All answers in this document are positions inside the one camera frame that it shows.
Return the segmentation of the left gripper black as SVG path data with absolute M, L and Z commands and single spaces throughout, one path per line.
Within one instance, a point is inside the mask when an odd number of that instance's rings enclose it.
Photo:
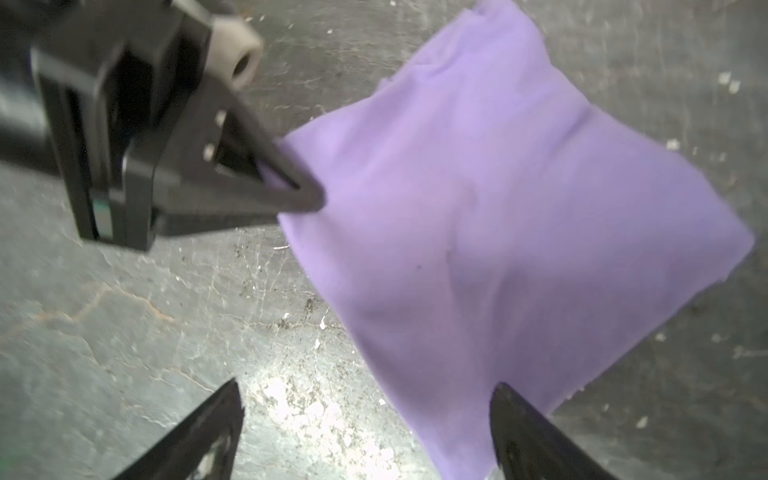
M 320 183 L 203 72 L 211 26 L 172 1 L 86 1 L 35 40 L 33 77 L 78 234 L 146 251 L 158 236 L 272 224 Z

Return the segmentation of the purple t-shirt with print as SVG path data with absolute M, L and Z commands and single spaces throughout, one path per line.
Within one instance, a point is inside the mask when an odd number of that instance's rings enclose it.
M 495 464 L 506 382 L 542 412 L 754 244 L 705 176 L 593 106 L 481 1 L 376 92 L 290 133 L 325 207 L 287 240 L 445 479 Z

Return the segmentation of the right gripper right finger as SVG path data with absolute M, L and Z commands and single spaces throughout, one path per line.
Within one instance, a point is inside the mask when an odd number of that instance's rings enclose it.
M 491 397 L 490 430 L 506 479 L 615 480 L 504 382 L 495 386 Z

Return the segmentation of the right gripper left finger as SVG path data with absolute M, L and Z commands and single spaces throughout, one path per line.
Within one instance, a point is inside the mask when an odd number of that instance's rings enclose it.
M 245 409 L 232 378 L 115 480 L 229 480 Z

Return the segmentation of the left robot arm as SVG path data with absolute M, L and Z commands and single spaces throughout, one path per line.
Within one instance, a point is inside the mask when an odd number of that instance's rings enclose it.
M 321 184 L 240 97 L 263 50 L 224 1 L 5 1 L 1 158 L 132 250 L 316 212 Z

